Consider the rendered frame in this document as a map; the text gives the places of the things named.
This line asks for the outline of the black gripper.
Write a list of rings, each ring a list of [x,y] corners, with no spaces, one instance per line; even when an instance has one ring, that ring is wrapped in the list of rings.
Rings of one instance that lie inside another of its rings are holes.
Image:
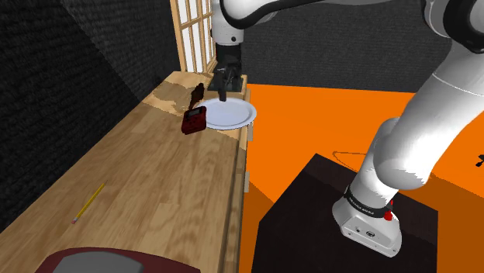
[[[226,89],[228,74],[232,71],[235,79],[241,77],[241,45],[224,46],[216,45],[216,84],[219,100],[226,101]]]

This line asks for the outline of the white round plate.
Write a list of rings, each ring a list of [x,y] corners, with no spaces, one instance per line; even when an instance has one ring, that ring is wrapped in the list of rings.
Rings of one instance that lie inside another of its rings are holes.
[[[206,107],[206,125],[215,130],[235,130],[252,123],[256,116],[256,108],[249,102],[239,98],[227,98],[220,101],[212,98],[200,103]]]

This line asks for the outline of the dark brown figurine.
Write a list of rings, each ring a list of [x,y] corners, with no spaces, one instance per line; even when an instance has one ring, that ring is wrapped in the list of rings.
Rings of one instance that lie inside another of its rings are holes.
[[[191,100],[188,109],[194,108],[195,104],[201,101],[204,97],[205,87],[203,83],[199,83],[195,89],[191,92]]]

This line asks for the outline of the dark red calculator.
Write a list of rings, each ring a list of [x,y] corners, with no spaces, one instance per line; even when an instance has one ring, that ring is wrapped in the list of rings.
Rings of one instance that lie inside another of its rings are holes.
[[[185,134],[196,133],[206,128],[206,107],[200,106],[186,111],[183,115],[181,131]]]

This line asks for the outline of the wooden lattice window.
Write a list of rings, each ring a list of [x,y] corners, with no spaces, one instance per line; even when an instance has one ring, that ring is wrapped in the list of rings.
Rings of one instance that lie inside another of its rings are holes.
[[[170,0],[181,71],[211,73],[216,66],[211,0]]]

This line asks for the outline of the long wooden desk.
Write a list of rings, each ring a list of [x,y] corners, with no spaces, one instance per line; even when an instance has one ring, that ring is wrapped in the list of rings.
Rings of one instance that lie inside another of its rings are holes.
[[[238,273],[247,130],[181,130],[191,91],[211,78],[166,77],[0,233],[0,273],[35,273],[50,254],[72,247],[121,248],[201,273]]]

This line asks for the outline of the dark robot stand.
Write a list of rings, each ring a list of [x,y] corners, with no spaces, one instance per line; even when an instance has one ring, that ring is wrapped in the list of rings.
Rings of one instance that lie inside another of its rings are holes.
[[[315,154],[258,225],[251,273],[437,273],[438,212],[397,194],[401,250],[386,257],[344,237],[331,208],[354,171]]]

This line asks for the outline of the yellow pencil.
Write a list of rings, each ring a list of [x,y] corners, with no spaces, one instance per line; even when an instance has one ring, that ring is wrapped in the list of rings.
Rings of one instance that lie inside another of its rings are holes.
[[[81,208],[81,210],[77,213],[77,215],[73,218],[71,221],[71,224],[76,224],[76,222],[82,217],[84,212],[88,209],[88,207],[93,203],[95,198],[99,195],[99,193],[104,189],[105,183],[102,183],[98,189],[95,191],[95,193],[90,197],[90,199],[84,204],[84,206]]]

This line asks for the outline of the dark red and grey scale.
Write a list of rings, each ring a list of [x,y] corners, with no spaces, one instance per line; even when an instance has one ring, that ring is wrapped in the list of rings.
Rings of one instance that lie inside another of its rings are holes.
[[[35,273],[201,273],[165,257],[115,248],[78,247],[48,256]]]

